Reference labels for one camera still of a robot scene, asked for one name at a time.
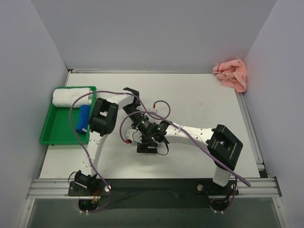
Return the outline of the pink towel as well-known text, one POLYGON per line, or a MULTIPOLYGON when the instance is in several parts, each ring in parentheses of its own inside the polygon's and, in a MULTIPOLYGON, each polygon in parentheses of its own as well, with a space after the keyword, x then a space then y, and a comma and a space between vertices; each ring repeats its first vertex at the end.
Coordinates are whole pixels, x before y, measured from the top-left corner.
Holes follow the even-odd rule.
POLYGON ((223 62, 213 67, 212 73, 221 85, 235 89, 238 93, 247 90, 247 68, 241 59, 223 62))

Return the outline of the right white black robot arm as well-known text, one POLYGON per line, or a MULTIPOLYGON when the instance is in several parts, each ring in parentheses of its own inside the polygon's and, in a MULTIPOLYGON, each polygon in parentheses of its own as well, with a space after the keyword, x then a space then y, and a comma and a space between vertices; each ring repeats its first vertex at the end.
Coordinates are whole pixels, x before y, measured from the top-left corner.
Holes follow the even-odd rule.
POLYGON ((220 195, 228 189, 231 175, 246 182, 234 172, 243 143, 226 126, 218 124, 215 128, 194 128, 165 119, 160 123, 152 123, 143 114, 135 114, 130 119, 134 128, 142 134, 141 143, 180 143, 199 147, 216 165, 210 183, 215 194, 220 195))

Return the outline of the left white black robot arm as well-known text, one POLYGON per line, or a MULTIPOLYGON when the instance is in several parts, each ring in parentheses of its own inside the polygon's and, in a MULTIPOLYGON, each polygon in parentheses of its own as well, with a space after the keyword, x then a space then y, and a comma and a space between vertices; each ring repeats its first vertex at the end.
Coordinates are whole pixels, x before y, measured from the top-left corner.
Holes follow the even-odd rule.
POLYGON ((124 88, 122 92, 112 93, 114 96, 95 101, 89 118, 89 143, 87 146, 81 142, 72 124, 72 112, 69 112, 71 129, 85 151, 82 158, 81 168, 76 172, 74 180, 79 190, 89 196, 99 188, 99 179, 108 185, 97 171, 97 166, 103 145, 115 128, 118 111, 127 105, 140 106, 139 92, 137 90, 124 88))

